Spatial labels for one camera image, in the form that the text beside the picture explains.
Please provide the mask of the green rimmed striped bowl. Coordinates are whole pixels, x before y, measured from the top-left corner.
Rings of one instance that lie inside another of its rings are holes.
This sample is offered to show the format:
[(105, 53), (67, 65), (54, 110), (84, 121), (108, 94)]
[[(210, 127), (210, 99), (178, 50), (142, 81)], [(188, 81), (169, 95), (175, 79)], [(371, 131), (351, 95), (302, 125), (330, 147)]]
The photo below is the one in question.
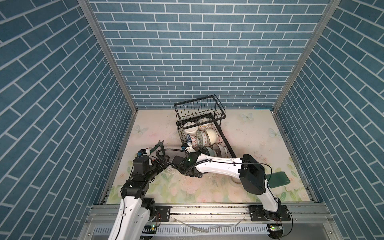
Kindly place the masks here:
[(196, 133), (196, 138), (198, 140), (198, 146), (200, 148), (209, 146), (210, 139), (205, 131), (198, 130)]

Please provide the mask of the plain white ceramic bowl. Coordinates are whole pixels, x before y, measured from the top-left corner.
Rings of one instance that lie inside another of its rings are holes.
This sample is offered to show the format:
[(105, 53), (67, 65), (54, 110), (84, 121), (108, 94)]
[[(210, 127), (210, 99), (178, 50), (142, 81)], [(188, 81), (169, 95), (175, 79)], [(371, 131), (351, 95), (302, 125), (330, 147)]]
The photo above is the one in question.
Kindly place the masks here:
[(198, 130), (199, 127), (196, 125), (195, 122), (187, 122), (184, 124), (183, 132), (185, 136), (196, 136)]

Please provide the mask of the blue floral patterned bowl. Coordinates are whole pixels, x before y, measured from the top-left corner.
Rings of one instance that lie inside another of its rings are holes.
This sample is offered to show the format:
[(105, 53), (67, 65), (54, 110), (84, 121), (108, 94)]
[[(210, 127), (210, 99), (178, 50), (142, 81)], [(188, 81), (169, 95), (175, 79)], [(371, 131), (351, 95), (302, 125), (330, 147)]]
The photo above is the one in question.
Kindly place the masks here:
[(199, 142), (196, 136), (187, 135), (186, 136), (187, 142), (191, 143), (192, 147), (195, 149), (199, 146)]

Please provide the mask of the brown striped ceramic bowl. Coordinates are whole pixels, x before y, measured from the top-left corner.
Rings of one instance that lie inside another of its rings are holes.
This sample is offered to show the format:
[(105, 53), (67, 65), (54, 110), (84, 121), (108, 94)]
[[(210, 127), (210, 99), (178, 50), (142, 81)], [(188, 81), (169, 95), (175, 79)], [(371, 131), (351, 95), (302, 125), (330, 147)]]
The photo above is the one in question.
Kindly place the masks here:
[(228, 149), (221, 144), (214, 144), (213, 150), (216, 152), (217, 157), (219, 158), (228, 158), (229, 156)]

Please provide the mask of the cream ceramic bowl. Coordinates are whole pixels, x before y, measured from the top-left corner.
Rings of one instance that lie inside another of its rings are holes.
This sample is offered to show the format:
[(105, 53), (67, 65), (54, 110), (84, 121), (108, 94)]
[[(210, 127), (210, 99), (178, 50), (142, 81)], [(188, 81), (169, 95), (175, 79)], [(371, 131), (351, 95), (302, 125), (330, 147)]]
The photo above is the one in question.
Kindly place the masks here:
[(217, 134), (217, 132), (214, 130), (214, 129), (205, 129), (205, 132), (210, 140), (210, 145), (213, 145), (215, 144), (218, 139), (219, 139), (219, 136)]

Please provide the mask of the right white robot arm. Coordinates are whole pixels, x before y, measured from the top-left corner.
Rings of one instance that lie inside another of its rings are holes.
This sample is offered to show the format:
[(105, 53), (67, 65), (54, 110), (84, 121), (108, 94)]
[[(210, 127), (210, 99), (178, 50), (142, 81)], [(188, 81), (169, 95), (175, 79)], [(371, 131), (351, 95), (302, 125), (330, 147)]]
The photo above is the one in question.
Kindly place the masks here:
[(191, 146), (164, 151), (180, 152), (184, 156), (164, 157), (167, 164), (184, 176), (201, 178), (206, 173), (229, 176), (239, 181), (249, 194), (258, 196), (263, 211), (269, 218), (276, 218), (281, 209), (281, 201), (276, 198), (265, 173), (265, 164), (259, 163), (251, 155), (244, 154), (241, 158), (213, 157), (196, 152)]

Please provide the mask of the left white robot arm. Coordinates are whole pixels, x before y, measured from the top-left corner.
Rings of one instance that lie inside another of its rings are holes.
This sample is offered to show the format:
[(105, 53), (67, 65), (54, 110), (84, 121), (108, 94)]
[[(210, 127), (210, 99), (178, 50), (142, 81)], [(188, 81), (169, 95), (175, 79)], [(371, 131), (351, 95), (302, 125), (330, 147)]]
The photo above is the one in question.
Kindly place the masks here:
[(162, 216), (153, 198), (146, 198), (149, 184), (170, 164), (148, 155), (133, 160), (130, 177), (121, 188), (119, 211), (110, 240), (149, 240), (161, 225)]

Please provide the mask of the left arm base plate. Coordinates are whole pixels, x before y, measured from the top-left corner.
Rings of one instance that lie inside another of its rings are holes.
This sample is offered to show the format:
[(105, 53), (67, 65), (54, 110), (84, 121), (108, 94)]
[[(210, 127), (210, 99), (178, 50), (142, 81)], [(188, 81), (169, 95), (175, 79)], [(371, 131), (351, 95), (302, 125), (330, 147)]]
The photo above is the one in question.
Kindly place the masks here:
[(171, 215), (171, 206), (158, 206), (156, 205), (156, 221), (157, 223), (169, 222)]

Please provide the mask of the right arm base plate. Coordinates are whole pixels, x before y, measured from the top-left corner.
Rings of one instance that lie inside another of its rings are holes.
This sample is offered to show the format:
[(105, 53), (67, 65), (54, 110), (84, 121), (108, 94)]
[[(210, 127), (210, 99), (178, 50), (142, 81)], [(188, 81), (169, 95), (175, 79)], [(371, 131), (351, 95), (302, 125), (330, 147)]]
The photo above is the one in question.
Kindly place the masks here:
[(262, 205), (250, 205), (250, 218), (252, 222), (262, 221), (291, 221), (290, 212), (285, 205), (279, 205), (277, 212), (267, 211)]

